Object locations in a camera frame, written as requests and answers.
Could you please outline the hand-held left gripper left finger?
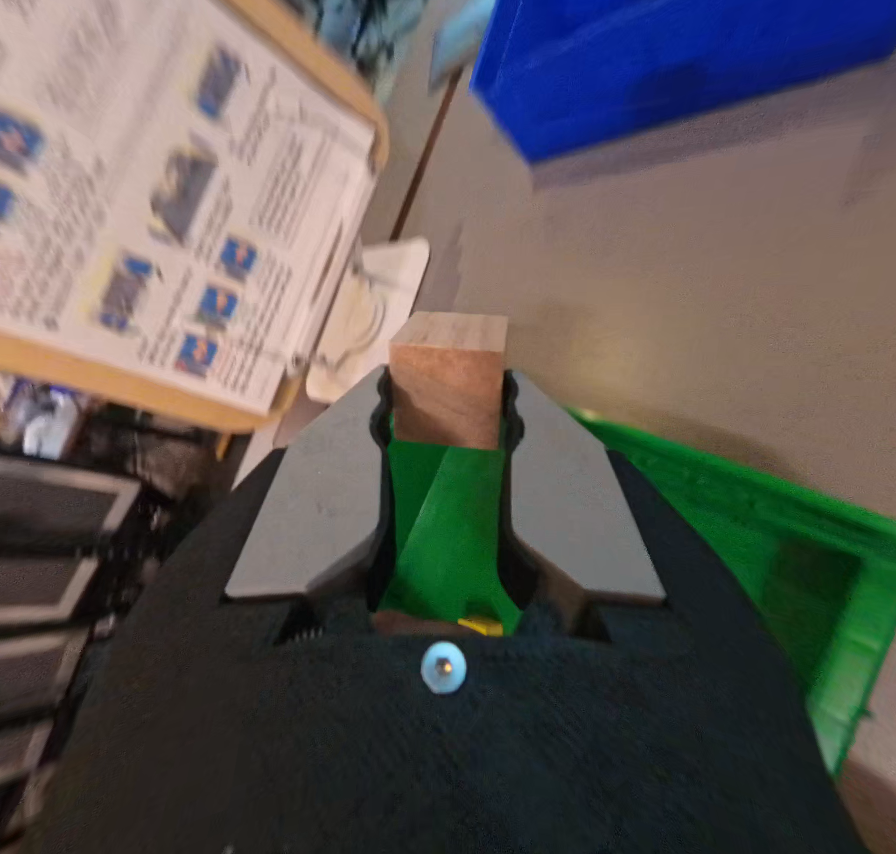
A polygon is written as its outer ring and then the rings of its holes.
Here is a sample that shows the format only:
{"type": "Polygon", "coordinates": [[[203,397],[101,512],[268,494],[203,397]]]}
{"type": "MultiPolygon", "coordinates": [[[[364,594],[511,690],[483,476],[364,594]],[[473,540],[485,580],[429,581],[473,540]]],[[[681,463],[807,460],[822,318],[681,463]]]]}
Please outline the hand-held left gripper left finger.
{"type": "Polygon", "coordinates": [[[225,586],[231,600],[382,599],[394,571],[392,385],[377,367],[285,449],[225,586]]]}

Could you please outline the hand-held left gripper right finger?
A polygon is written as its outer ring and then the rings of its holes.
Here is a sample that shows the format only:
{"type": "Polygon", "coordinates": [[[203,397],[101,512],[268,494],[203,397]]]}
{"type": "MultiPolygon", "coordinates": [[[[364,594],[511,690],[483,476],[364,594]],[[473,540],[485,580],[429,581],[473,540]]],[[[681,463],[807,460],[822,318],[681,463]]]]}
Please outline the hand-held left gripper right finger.
{"type": "Polygon", "coordinates": [[[498,568],[515,604],[658,606],[666,591],[609,452],[525,374],[504,376],[498,568]]]}

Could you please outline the large wooden cube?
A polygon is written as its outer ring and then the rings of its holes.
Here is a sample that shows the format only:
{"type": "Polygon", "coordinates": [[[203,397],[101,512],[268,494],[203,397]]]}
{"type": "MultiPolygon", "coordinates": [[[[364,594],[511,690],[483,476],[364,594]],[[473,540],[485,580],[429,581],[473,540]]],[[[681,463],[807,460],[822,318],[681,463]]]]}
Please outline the large wooden cube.
{"type": "Polygon", "coordinates": [[[396,438],[497,450],[508,328],[499,315],[413,312],[389,344],[396,438]]]}

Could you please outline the green plastic bin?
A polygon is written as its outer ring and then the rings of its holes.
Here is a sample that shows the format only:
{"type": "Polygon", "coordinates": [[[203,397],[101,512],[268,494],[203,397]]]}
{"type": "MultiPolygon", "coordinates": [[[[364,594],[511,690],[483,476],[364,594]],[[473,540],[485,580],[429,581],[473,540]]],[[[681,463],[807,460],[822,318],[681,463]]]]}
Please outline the green plastic bin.
{"type": "MultiPolygon", "coordinates": [[[[894,520],[585,410],[736,576],[787,653],[833,777],[894,637],[894,520]]],[[[512,634],[498,578],[502,452],[391,442],[397,567],[382,608],[512,634]]]]}

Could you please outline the blue plastic bin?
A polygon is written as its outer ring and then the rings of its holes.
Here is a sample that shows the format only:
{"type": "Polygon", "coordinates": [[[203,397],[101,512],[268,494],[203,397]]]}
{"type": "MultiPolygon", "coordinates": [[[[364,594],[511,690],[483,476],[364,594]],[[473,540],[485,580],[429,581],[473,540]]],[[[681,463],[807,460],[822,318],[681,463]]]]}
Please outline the blue plastic bin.
{"type": "Polygon", "coordinates": [[[529,163],[894,52],[895,0],[497,0],[470,89],[529,163]]]}

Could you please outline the white stand base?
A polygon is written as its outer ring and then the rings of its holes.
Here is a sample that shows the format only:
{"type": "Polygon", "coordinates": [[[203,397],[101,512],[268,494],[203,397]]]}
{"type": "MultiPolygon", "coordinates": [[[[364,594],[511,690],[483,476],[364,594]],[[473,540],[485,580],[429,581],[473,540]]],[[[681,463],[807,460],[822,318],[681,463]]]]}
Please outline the white stand base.
{"type": "Polygon", "coordinates": [[[306,376],[308,399],[323,405],[389,360],[389,344],[409,319],[430,261],[422,236],[357,243],[306,376]]]}

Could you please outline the grey folding tables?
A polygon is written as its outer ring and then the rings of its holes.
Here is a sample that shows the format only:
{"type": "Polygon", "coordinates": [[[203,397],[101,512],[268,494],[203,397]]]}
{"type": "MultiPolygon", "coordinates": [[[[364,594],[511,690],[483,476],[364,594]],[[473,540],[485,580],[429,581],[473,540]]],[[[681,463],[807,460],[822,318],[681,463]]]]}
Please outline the grey folding tables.
{"type": "Polygon", "coordinates": [[[107,610],[110,549],[144,492],[140,479],[2,454],[2,804],[45,760],[93,625],[107,610]]]}

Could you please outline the instruction board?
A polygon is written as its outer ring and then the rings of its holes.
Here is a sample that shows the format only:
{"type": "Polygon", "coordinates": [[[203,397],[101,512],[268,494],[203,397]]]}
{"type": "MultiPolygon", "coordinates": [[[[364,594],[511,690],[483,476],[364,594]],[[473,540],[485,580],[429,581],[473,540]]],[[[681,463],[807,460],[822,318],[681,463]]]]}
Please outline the instruction board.
{"type": "Polygon", "coordinates": [[[224,434],[294,400],[388,154],[281,0],[1,0],[2,372],[224,434]]]}

